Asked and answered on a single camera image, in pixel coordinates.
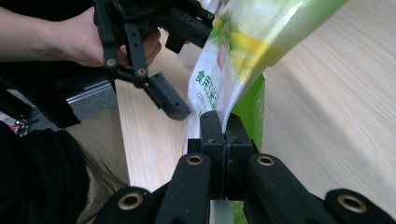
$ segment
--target wooden table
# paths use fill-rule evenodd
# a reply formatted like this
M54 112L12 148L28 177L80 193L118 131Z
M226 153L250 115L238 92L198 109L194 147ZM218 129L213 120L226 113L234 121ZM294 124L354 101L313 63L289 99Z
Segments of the wooden table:
M264 72L263 149L312 193L353 189L396 218L396 2L349 0ZM163 50L162 70L186 95L191 70ZM131 185L155 190L181 156L184 123L117 82Z

